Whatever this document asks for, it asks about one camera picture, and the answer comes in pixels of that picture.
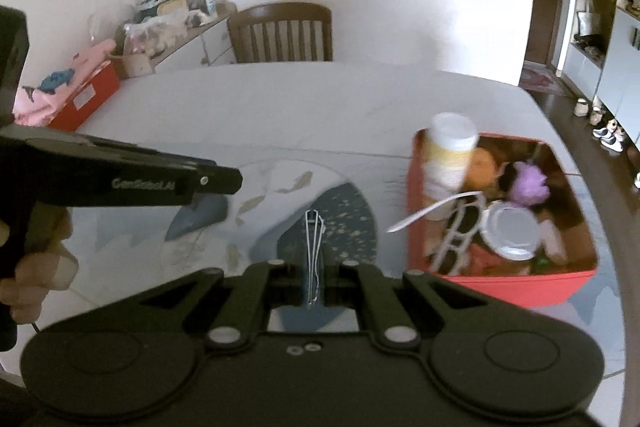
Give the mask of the person left hand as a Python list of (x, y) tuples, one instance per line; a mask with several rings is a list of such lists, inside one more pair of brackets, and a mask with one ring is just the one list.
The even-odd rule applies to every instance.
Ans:
[(34, 323), (50, 291), (66, 291), (79, 270), (77, 258), (63, 244), (73, 233), (72, 217), (64, 209), (55, 218), (44, 251), (27, 254), (17, 263), (14, 277), (1, 280), (1, 303), (17, 325)]

